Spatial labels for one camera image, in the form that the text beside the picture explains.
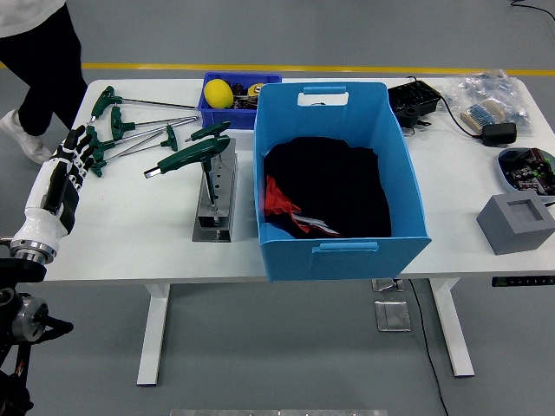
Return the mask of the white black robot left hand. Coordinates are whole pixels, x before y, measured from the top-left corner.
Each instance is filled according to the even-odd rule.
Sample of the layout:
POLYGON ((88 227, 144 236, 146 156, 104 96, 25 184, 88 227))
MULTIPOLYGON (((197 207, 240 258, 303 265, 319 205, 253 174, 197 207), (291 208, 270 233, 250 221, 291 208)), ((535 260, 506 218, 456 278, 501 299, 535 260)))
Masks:
POLYGON ((25 205, 25 222, 10 244, 12 253, 36 250, 56 256, 61 240, 74 228, 79 192, 94 163, 94 150, 93 135, 79 126, 42 164, 25 205))

